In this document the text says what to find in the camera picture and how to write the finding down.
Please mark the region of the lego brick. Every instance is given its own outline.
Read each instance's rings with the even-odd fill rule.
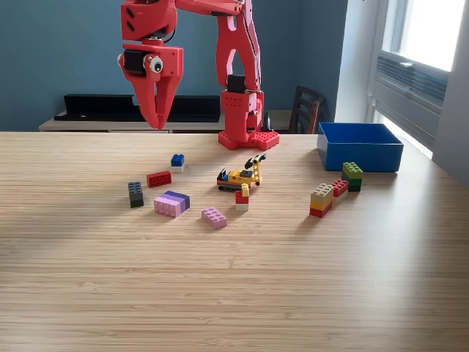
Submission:
[[[249,197],[249,186],[247,183],[241,185],[241,191],[243,192],[243,197]]]
[[[228,181],[229,182],[235,182],[238,185],[242,185],[243,183],[246,183],[250,185],[252,183],[252,178],[251,177],[241,177],[242,170],[236,170],[236,171],[231,171],[228,174]]]
[[[183,198],[185,201],[185,209],[189,209],[191,207],[191,198],[185,194],[182,193],[176,193],[172,191],[167,191],[165,194],[168,194],[173,197],[178,197],[178,198]]]
[[[329,206],[330,202],[329,203],[319,203],[319,202],[315,202],[313,200],[309,203],[309,207],[311,209],[323,211],[324,209],[326,209]]]
[[[144,194],[141,191],[140,182],[130,182],[128,185],[129,188],[129,199],[132,202],[133,200],[143,200]]]
[[[214,207],[204,209],[202,218],[214,229],[218,230],[228,224],[226,217]]]
[[[332,202],[324,210],[309,209],[309,215],[323,218],[325,214],[332,208]]]
[[[349,192],[350,193],[356,193],[361,191],[361,186],[349,186]]]
[[[140,182],[130,182],[128,184],[129,200],[131,208],[138,208],[144,206],[144,194],[141,191]]]
[[[130,201],[130,207],[131,208],[141,208],[144,206],[144,200],[143,199],[137,199],[137,200],[131,200]]]
[[[362,179],[361,178],[356,178],[356,179],[351,179],[348,177],[348,175],[345,172],[342,172],[342,180],[347,181],[350,186],[361,186]]]
[[[174,154],[173,158],[171,159],[171,166],[183,166],[184,161],[183,154]]]
[[[185,202],[184,202],[184,199],[182,198],[179,198],[179,197],[175,197],[175,196],[171,196],[169,194],[161,194],[160,195],[161,198],[166,198],[166,199],[170,199],[170,200],[174,200],[175,202],[178,202],[180,204],[180,207],[181,207],[181,213],[184,213],[187,209],[185,208]]]
[[[184,172],[185,164],[182,166],[171,166],[171,172],[175,174],[182,174]]]
[[[236,210],[249,211],[249,204],[236,204]]]
[[[243,197],[242,191],[236,191],[234,195],[236,196],[236,204],[249,204],[249,197]]]
[[[174,200],[158,197],[157,199],[155,199],[154,204],[155,212],[159,214],[177,218],[182,213],[181,203],[175,202]]]
[[[157,174],[147,175],[148,188],[154,188],[172,183],[171,173],[169,171],[159,172]]]
[[[340,196],[338,197],[334,197],[333,198],[333,201],[332,201],[332,206],[335,207],[337,206],[342,200],[344,200],[344,198],[347,198],[347,196],[349,195],[349,190],[347,189],[344,193],[342,193]]]
[[[311,201],[321,204],[329,204],[332,202],[333,193],[334,188],[332,185],[326,185],[325,183],[322,183],[311,194]]]
[[[345,172],[351,180],[363,178],[363,171],[355,163],[344,163],[342,171]]]
[[[347,189],[349,189],[349,183],[346,180],[335,180],[334,182],[332,182],[332,186],[334,187],[335,197],[339,197]]]

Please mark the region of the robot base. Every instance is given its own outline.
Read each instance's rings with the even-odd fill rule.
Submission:
[[[280,142],[280,135],[277,132],[254,132],[246,143],[239,143],[232,141],[223,131],[218,134],[218,142],[230,150],[238,148],[268,150]]]

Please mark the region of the red robot arm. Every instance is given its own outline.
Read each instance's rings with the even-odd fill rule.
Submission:
[[[125,0],[121,8],[123,45],[119,65],[139,98],[141,113],[152,128],[163,129],[182,79],[183,51],[166,47],[162,38],[177,26],[177,9],[218,19],[217,74],[226,130],[219,141],[229,149],[266,150],[279,142],[268,120],[262,124],[260,50],[252,18],[252,0]],[[238,52],[245,77],[233,75]]]

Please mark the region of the lavender lego brick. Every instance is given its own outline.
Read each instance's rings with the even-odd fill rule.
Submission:
[[[171,192],[171,191],[167,191],[166,194],[169,194],[170,196],[173,196],[173,197],[183,198],[185,200],[186,210],[191,207],[191,198],[189,196],[186,196],[185,194],[181,194],[181,193]]]
[[[154,203],[156,213],[172,216],[173,218],[177,218],[179,215],[182,214],[180,202],[175,202],[174,200],[158,197],[157,199],[155,199]]]
[[[170,194],[161,194],[160,197],[162,198],[166,198],[166,199],[170,199],[170,200],[174,200],[175,202],[178,202],[181,204],[181,212],[184,213],[187,209],[185,208],[185,200],[183,198],[179,198],[179,197],[175,197],[175,196],[172,196]]]
[[[214,229],[218,230],[228,224],[226,217],[214,207],[204,209],[202,218]]]

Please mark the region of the blue box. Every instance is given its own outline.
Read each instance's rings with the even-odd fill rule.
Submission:
[[[396,172],[404,145],[383,124],[321,122],[317,149],[324,168],[356,163],[364,172]]]

